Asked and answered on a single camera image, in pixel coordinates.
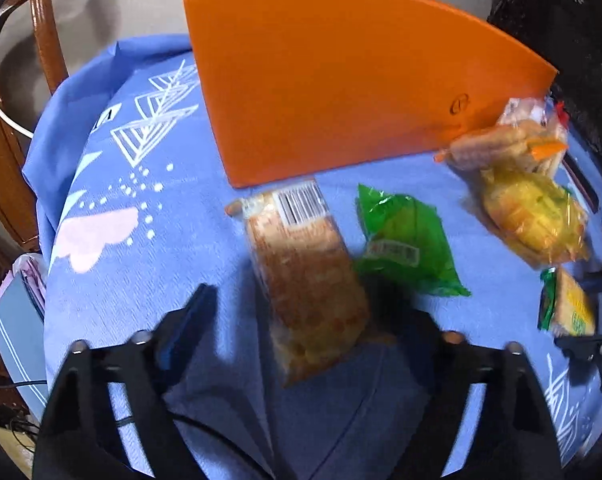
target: orange plastic board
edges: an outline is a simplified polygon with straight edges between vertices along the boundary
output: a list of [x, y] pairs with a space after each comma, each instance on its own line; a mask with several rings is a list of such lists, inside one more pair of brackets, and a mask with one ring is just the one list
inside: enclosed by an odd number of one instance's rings
[[436, 150], [556, 70], [434, 0], [184, 0], [230, 183]]

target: packaged pastry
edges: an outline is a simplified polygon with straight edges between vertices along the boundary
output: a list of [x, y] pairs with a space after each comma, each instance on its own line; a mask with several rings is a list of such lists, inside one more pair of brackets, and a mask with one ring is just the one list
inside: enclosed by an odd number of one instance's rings
[[358, 186], [366, 231], [365, 253], [356, 266], [362, 274], [382, 274], [415, 292], [469, 296], [454, 267], [436, 209], [414, 197]]
[[483, 208], [506, 242], [527, 251], [521, 256], [542, 265], [588, 258], [587, 214], [551, 178], [500, 166], [481, 176]]
[[543, 101], [510, 99], [495, 126], [470, 132], [434, 156], [462, 171], [481, 170], [508, 163], [523, 171], [553, 177], [567, 149], [565, 113], [550, 117]]
[[356, 344], [370, 317], [366, 294], [315, 180], [240, 205], [254, 269], [270, 300], [274, 353], [287, 384], [305, 379]]
[[539, 329], [555, 336], [594, 335], [594, 308], [579, 284], [562, 267], [541, 273], [543, 292], [539, 313]]

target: barcode label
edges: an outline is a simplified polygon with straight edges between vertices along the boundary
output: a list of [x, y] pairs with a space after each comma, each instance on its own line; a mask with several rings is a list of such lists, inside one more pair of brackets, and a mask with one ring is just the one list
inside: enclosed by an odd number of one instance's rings
[[274, 193], [278, 213], [287, 227], [297, 227], [330, 212], [319, 186], [311, 180]]
[[418, 266], [419, 251], [417, 247], [396, 242], [394, 240], [374, 240], [367, 245], [366, 256], [369, 258], [391, 258], [411, 267]]

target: small green snack packet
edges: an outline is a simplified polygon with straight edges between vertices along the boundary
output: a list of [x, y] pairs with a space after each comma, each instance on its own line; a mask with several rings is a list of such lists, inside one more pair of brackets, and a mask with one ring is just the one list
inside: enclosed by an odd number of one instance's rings
[[459, 280], [436, 209], [409, 195], [358, 186], [367, 245], [358, 272], [379, 272], [434, 296], [470, 296]]
[[589, 298], [563, 267], [551, 267], [541, 273], [543, 291], [539, 310], [540, 330], [555, 336], [594, 335], [596, 315]]

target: yellow packaged snack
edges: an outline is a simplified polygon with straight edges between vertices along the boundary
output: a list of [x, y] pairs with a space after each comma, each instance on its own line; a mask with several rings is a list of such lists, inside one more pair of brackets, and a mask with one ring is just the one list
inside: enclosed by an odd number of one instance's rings
[[574, 278], [559, 266], [544, 270], [541, 279], [539, 329], [549, 330], [555, 336], [594, 335], [594, 309]]
[[547, 265], [588, 258], [587, 214], [567, 190], [548, 176], [503, 166], [481, 175], [483, 208], [515, 252]]
[[338, 362], [361, 337], [370, 313], [316, 181], [252, 196], [226, 212], [242, 212], [286, 384]]

